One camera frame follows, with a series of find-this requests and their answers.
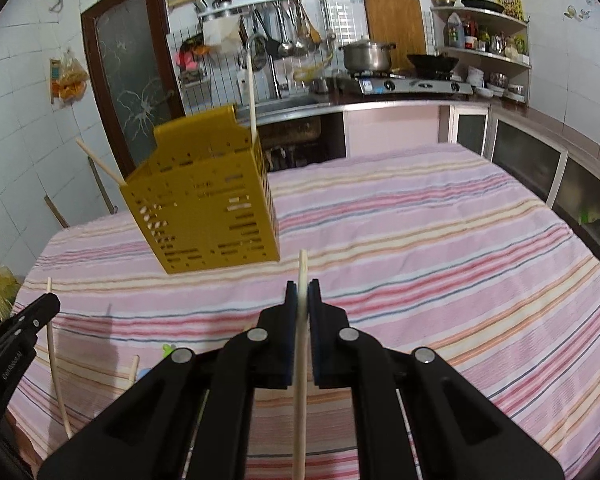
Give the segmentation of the steel sink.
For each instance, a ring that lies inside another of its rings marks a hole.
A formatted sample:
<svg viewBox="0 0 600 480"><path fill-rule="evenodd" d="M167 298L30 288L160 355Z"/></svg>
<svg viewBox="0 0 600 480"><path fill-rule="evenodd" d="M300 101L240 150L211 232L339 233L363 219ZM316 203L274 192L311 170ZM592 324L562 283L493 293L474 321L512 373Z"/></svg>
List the steel sink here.
<svg viewBox="0 0 600 480"><path fill-rule="evenodd" d="M329 108L332 103L327 96L304 94L280 100L269 100L257 103L254 107L258 124L283 122L304 116L313 116L318 110Z"/></svg>

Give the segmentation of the dark wooden glass door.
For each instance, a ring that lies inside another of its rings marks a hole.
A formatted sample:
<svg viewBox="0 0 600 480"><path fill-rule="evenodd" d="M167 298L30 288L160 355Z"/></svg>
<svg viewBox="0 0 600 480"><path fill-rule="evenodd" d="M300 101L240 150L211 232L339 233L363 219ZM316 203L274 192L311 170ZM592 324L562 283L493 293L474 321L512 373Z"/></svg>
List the dark wooden glass door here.
<svg viewBox="0 0 600 480"><path fill-rule="evenodd" d="M126 177L155 151L155 126L185 115L166 0L100 0L82 12L81 25L99 116Z"/></svg>

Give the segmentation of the wooden chopstick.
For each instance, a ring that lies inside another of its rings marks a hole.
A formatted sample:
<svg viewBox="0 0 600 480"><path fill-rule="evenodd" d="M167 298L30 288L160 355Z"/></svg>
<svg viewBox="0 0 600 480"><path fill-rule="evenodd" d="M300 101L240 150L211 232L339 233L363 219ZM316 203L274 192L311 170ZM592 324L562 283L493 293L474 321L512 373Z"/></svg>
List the wooden chopstick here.
<svg viewBox="0 0 600 480"><path fill-rule="evenodd" d="M134 382L136 381L139 365L140 365L140 356L138 354L136 354L135 356L133 356L132 363L130 366L129 376L128 376L128 381L131 385L133 385Z"/></svg>
<svg viewBox="0 0 600 480"><path fill-rule="evenodd" d="M59 366L57 353L55 348L55 339L54 339L54 328L53 322L50 321L46 325L46 339L47 339L47 352L48 352L48 362L50 363L50 376L52 376L52 382L56 393L56 400L58 404L58 410L60 414L60 418L62 421L62 426L64 427L66 437L71 439L73 436L70 420L68 417L66 404L64 395L62 394L60 376L59 376Z"/></svg>
<svg viewBox="0 0 600 480"><path fill-rule="evenodd" d="M292 450L292 480L306 478L306 375L308 374L308 253L299 254L297 286L298 311L294 342L294 449Z"/></svg>

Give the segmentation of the green frog utensil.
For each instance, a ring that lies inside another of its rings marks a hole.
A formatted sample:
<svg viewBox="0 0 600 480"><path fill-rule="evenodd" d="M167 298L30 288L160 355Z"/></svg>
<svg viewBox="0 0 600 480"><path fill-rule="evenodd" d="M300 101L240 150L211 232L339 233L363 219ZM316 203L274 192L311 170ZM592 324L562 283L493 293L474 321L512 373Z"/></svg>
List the green frog utensil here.
<svg viewBox="0 0 600 480"><path fill-rule="evenodd" d="M162 357L166 358L167 356L170 356L170 354L173 353L175 350L176 350L175 344L164 344L162 346Z"/></svg>

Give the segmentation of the chopstick in holder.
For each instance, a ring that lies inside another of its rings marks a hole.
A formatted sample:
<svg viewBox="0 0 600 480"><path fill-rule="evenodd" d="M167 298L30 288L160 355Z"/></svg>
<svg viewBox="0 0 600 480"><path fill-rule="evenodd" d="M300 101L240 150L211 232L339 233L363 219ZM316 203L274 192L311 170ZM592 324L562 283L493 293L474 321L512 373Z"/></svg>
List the chopstick in holder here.
<svg viewBox="0 0 600 480"><path fill-rule="evenodd" d="M99 168L108 177L114 180L118 186L125 185L125 180L123 180L122 177L120 177L114 170L107 166L81 139L76 138L76 144L78 144L80 149L87 154L87 157L90 158L96 166L99 166Z"/></svg>
<svg viewBox="0 0 600 480"><path fill-rule="evenodd" d="M256 112L256 92L254 92L253 67L251 59L251 49L246 49L247 60L247 84L248 84L248 106L249 106L249 125L251 133L251 142L256 144L257 130L257 112Z"/></svg>

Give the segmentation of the orange hanging bag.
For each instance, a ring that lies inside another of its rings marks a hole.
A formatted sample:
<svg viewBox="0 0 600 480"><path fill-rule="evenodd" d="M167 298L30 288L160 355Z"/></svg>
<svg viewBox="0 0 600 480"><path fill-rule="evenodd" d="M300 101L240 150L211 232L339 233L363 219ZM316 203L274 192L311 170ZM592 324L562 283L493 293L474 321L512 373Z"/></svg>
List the orange hanging bag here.
<svg viewBox="0 0 600 480"><path fill-rule="evenodd" d="M51 58L50 69L50 102L72 104L83 98L90 76L73 50L67 49L61 58Z"/></svg>

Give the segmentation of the gas stove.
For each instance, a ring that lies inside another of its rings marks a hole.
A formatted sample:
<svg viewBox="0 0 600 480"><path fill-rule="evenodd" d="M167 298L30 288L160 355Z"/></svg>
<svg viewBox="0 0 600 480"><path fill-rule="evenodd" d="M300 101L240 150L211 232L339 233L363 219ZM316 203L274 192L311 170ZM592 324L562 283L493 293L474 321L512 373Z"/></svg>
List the gas stove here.
<svg viewBox="0 0 600 480"><path fill-rule="evenodd" d="M364 96L382 96L383 94L442 94L442 96L472 96L474 90L463 81L419 79L406 77L350 77L355 92Z"/></svg>

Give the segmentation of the hanging utensil rack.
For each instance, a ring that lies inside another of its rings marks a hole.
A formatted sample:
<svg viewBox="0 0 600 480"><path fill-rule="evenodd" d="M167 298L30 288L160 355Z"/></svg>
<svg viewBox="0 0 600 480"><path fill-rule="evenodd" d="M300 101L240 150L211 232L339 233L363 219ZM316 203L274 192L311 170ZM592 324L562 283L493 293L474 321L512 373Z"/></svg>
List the hanging utensil rack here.
<svg viewBox="0 0 600 480"><path fill-rule="evenodd" d="M272 61L306 58L324 44L312 25L304 0L214 0L198 12L204 42L224 47L236 28L247 50L247 37L260 35Z"/></svg>

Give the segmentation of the black wok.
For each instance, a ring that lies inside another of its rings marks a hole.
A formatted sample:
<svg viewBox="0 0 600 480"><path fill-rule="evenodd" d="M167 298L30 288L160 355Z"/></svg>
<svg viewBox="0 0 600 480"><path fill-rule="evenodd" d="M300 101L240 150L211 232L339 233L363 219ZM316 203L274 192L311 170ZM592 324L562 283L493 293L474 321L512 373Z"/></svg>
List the black wok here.
<svg viewBox="0 0 600 480"><path fill-rule="evenodd" d="M410 53L407 59L414 66L418 78L450 80L458 58L446 54L429 55Z"/></svg>

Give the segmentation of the rectangular wooden cutting board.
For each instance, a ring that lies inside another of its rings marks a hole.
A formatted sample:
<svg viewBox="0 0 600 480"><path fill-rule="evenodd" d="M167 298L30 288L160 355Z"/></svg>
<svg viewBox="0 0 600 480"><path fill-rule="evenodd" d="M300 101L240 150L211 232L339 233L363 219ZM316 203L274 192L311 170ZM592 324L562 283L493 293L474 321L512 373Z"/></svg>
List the rectangular wooden cutting board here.
<svg viewBox="0 0 600 480"><path fill-rule="evenodd" d="M426 54L426 36L419 0L364 0L370 39L395 44L395 70L414 70L409 54Z"/></svg>

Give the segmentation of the yellow perforated utensil holder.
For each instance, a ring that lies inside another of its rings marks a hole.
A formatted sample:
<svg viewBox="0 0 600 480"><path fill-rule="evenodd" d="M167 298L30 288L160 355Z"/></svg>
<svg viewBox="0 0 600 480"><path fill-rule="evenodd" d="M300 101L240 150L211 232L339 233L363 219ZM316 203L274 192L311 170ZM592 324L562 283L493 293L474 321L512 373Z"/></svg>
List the yellow perforated utensil holder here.
<svg viewBox="0 0 600 480"><path fill-rule="evenodd" d="M278 225L257 131L234 106L155 128L120 191L166 273L276 261Z"/></svg>

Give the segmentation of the pink striped tablecloth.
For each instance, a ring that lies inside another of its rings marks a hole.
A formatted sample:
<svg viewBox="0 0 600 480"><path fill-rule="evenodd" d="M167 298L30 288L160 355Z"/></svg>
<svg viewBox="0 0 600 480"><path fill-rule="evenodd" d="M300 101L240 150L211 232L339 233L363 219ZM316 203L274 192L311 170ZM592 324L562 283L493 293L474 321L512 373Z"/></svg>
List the pink striped tablecloth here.
<svg viewBox="0 0 600 480"><path fill-rule="evenodd" d="M56 234L17 297L59 298L10 410L35 449L65 441L168 347L221 347L283 300L299 252L323 299L403 352L426 346L574 477L600 447L600 263L533 193L455 144L273 174L276 262L170 275L130 214Z"/></svg>

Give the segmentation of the steel cooking pot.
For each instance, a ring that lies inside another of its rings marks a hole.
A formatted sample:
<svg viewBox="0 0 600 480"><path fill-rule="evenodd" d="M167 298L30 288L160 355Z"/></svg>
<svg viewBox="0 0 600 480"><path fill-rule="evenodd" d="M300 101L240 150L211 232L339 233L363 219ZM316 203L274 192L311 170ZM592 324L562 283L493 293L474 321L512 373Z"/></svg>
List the steel cooking pot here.
<svg viewBox="0 0 600 480"><path fill-rule="evenodd" d="M350 73L378 72L391 70L391 51L396 48L394 42L378 42L361 39L339 47L343 64Z"/></svg>

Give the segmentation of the wooden chopstick on table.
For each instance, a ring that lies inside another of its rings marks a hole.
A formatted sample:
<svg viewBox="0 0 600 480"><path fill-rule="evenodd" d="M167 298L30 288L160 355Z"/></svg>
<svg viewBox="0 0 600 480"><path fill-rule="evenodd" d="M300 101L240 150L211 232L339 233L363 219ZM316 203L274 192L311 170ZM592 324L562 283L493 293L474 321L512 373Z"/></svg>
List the wooden chopstick on table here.
<svg viewBox="0 0 600 480"><path fill-rule="evenodd" d="M132 363L130 366L129 376L128 376L128 381L131 385L133 385L134 382L136 381L139 365L140 365L140 356L138 354L136 354L135 356L133 356Z"/></svg>

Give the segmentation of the corner shelf with condiments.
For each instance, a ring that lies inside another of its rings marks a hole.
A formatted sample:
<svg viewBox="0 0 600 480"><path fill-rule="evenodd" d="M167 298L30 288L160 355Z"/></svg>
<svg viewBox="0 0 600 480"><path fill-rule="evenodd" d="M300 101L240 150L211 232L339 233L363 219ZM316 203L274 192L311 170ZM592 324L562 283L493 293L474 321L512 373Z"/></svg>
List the corner shelf with condiments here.
<svg viewBox="0 0 600 480"><path fill-rule="evenodd" d="M491 0L430 0L434 50L458 59L455 71L501 99L529 101L529 21Z"/></svg>

